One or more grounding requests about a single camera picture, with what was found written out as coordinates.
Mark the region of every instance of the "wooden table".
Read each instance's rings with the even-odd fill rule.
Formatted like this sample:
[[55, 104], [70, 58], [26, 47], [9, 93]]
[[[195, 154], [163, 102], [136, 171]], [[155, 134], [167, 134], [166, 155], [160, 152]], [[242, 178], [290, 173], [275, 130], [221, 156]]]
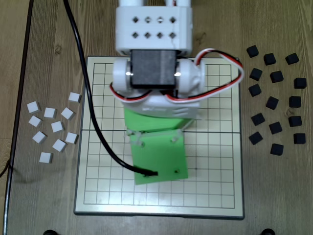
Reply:
[[[162, 4], [161, 0], [149, 1]], [[70, 2], [86, 55], [116, 55], [114, 25], [116, 0]], [[76, 216], [73, 213], [78, 145], [54, 154], [53, 163], [39, 164], [42, 151], [51, 151], [57, 138], [49, 121], [38, 129], [28, 124], [26, 104], [37, 100], [42, 107], [58, 109], [57, 118], [68, 131], [79, 133], [82, 104], [69, 104], [69, 92], [83, 92], [81, 65], [73, 33], [61, 0], [35, 0], [28, 46], [20, 127], [9, 206], [8, 234], [40, 235], [55, 229], [63, 235], [78, 234], [219, 234], [258, 235], [270, 227], [277, 235], [313, 234], [312, 161], [312, 0], [194, 0], [193, 55], [215, 47], [239, 57], [247, 72], [241, 84], [243, 131], [243, 181], [245, 219], [212, 220], [148, 216]], [[260, 55], [250, 59], [246, 48], [256, 44]], [[263, 55], [273, 52], [277, 63], [265, 66]], [[300, 62], [288, 66], [285, 57], [297, 52]], [[263, 70], [262, 93], [251, 97], [256, 82], [252, 68]], [[269, 74], [281, 70], [285, 80], [272, 84]], [[293, 80], [306, 77], [308, 87], [295, 90]], [[269, 96], [279, 99], [276, 110], [265, 107]], [[290, 109], [288, 98], [302, 97], [302, 107]], [[61, 110], [78, 110], [67, 122]], [[255, 127], [250, 117], [262, 112], [266, 122]], [[303, 125], [290, 128], [288, 117], [301, 115]], [[268, 125], [280, 121], [283, 132], [271, 135]], [[41, 130], [48, 136], [42, 145], [32, 136]], [[253, 146], [248, 136], [259, 131], [264, 140]], [[294, 145], [294, 133], [306, 133], [305, 145]], [[271, 155], [272, 143], [284, 145], [283, 156]]]

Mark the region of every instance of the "wooden surface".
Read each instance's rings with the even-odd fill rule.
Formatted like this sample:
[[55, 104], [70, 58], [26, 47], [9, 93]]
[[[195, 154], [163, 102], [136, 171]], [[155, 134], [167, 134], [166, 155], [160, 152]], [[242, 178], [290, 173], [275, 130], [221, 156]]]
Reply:
[[[10, 156], [29, 0], [0, 0], [0, 171]], [[0, 178], [2, 231], [6, 175]]]
[[[72, 0], [87, 55], [116, 55], [114, 50], [115, 0]], [[42, 234], [55, 229], [62, 235], [78, 234], [175, 234], [258, 235], [270, 227], [277, 235], [313, 234], [312, 161], [312, 0], [194, 0], [194, 53], [215, 47], [239, 57], [247, 72], [241, 84], [243, 181], [245, 219], [242, 221], [184, 219], [148, 216], [75, 216], [73, 214], [78, 145], [64, 153], [53, 151], [52, 164], [39, 164], [41, 151], [51, 151], [57, 138], [50, 121], [36, 129], [27, 122], [26, 104], [37, 100], [42, 107], [58, 109], [67, 130], [79, 133], [82, 103], [69, 104], [69, 92], [83, 91], [79, 57], [61, 0], [35, 0], [29, 42], [25, 86], [13, 185], [9, 209], [10, 235]], [[248, 46], [256, 44], [260, 55], [250, 59]], [[263, 55], [273, 52], [277, 63], [265, 67]], [[297, 52], [300, 62], [288, 66], [285, 56]], [[263, 70], [262, 93], [254, 98], [248, 87], [252, 68]], [[285, 80], [272, 84], [269, 74], [281, 70]], [[308, 87], [295, 90], [293, 79], [306, 77]], [[279, 99], [276, 110], [265, 108], [269, 96]], [[288, 108], [291, 95], [302, 97], [302, 107]], [[60, 116], [69, 107], [76, 117]], [[259, 112], [266, 122], [253, 126], [250, 117]], [[301, 115], [303, 126], [290, 128], [288, 116]], [[271, 135], [268, 125], [280, 121], [283, 132]], [[38, 145], [31, 137], [41, 130], [49, 138]], [[259, 131], [264, 140], [253, 146], [248, 136]], [[307, 143], [294, 145], [293, 134], [305, 132]], [[285, 146], [283, 156], [270, 155], [272, 143]]]

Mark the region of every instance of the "black block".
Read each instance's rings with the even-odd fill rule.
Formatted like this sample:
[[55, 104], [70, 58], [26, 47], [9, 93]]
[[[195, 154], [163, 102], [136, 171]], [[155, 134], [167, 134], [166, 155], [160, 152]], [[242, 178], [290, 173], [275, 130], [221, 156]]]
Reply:
[[284, 77], [281, 71], [276, 71], [270, 74], [270, 79], [272, 80], [272, 83], [275, 83], [282, 82], [284, 80]]
[[265, 119], [264, 119], [262, 113], [254, 115], [253, 117], [251, 117], [251, 119], [252, 119], [252, 122], [255, 126], [260, 125], [261, 123], [265, 122]]
[[289, 65], [295, 64], [299, 62], [299, 58], [296, 53], [293, 53], [286, 57], [286, 61]]
[[272, 135], [283, 131], [282, 126], [280, 125], [279, 122], [275, 122], [275, 123], [269, 125], [269, 129], [270, 129]]
[[266, 54], [264, 56], [265, 65], [273, 65], [276, 63], [276, 59], [273, 53]]
[[261, 134], [259, 132], [254, 133], [253, 135], [249, 136], [249, 140], [253, 145], [257, 144], [263, 139]]
[[262, 70], [258, 70], [256, 68], [254, 68], [250, 74], [250, 78], [256, 80], [256, 81], [259, 81], [260, 80], [260, 77], [262, 75]]
[[274, 155], [281, 156], [284, 151], [284, 146], [281, 144], [272, 144], [272, 148], [270, 149], [270, 153]]
[[261, 235], [275, 235], [275, 232], [272, 229], [264, 229]]
[[266, 107], [274, 110], [277, 107], [278, 101], [279, 101], [278, 99], [274, 98], [273, 96], [270, 96], [266, 103]]
[[296, 133], [293, 135], [294, 144], [305, 144], [305, 133]]
[[304, 89], [307, 87], [307, 79], [303, 77], [297, 77], [293, 81], [293, 84], [295, 89]]
[[261, 92], [262, 92], [259, 84], [255, 84], [255, 85], [249, 87], [249, 91], [250, 91], [250, 94], [252, 95], [252, 97], [255, 97], [256, 95], [261, 94]]
[[290, 96], [289, 107], [300, 108], [301, 107], [301, 97], [300, 96]]
[[288, 118], [290, 127], [302, 126], [301, 116], [292, 116]]
[[256, 45], [248, 47], [246, 51], [248, 52], [250, 58], [257, 56], [259, 54], [259, 50], [256, 47]]

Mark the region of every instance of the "mounting hole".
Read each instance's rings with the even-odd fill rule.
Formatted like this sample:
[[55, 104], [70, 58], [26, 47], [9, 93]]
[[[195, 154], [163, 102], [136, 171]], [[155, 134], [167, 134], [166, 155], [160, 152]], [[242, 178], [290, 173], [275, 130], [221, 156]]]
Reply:
[[162, 23], [163, 22], [163, 18], [160, 16], [156, 21], [159, 22], [159, 23]]
[[161, 37], [163, 37], [163, 34], [160, 32], [160, 33], [158, 33], [156, 36], [157, 36], [158, 38], [161, 38]]
[[147, 16], [147, 17], [145, 18], [145, 22], [150, 23], [150, 22], [151, 22], [151, 18], [150, 18], [149, 16]]
[[171, 33], [169, 36], [173, 39], [173, 38], [176, 37], [176, 34], [175, 33]]
[[132, 36], [133, 36], [133, 38], [136, 38], [136, 37], [138, 37], [139, 35], [135, 32], [135, 33], [132, 34]]
[[148, 32], [146, 32], [145, 37], [146, 37], [146, 38], [150, 38], [150, 36], [151, 36], [151, 34], [148, 33]]
[[173, 24], [175, 21], [176, 21], [176, 19], [174, 17], [170, 18], [170, 22], [172, 22]]
[[134, 23], [137, 23], [139, 21], [139, 19], [137, 18], [137, 16], [135, 16], [134, 18], [133, 18], [133, 22]]

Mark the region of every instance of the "black cube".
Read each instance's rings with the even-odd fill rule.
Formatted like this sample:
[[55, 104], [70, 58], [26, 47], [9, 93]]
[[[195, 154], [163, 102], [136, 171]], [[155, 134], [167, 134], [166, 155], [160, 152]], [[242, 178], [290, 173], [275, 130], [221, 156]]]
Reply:
[[264, 56], [265, 65], [273, 65], [276, 63], [276, 59], [273, 53], [266, 54]]
[[290, 96], [289, 107], [300, 108], [301, 107], [301, 97], [300, 96]]
[[281, 156], [284, 151], [284, 146], [281, 144], [272, 144], [272, 148], [270, 149], [270, 153], [273, 155]]

